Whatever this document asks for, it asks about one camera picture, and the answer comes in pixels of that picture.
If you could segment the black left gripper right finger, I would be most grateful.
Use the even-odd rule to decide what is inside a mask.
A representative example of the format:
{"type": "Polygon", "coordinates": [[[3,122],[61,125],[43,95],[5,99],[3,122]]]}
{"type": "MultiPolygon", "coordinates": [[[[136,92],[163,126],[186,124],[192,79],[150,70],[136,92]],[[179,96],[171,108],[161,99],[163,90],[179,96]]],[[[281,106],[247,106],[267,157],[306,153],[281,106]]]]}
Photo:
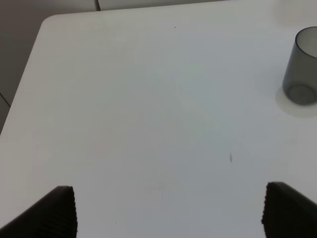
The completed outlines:
{"type": "Polygon", "coordinates": [[[317,204],[284,182],[269,182],[262,225],[267,238],[315,238],[317,204]]]}

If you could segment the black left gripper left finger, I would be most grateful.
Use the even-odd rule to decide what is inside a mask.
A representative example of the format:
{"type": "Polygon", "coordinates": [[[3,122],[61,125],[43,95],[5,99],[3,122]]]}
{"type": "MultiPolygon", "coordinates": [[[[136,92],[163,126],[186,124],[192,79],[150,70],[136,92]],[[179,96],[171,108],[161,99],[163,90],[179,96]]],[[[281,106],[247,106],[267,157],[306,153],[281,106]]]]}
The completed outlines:
{"type": "Polygon", "coordinates": [[[2,238],[75,238],[78,222],[74,189],[57,186],[0,229],[2,238]]]}

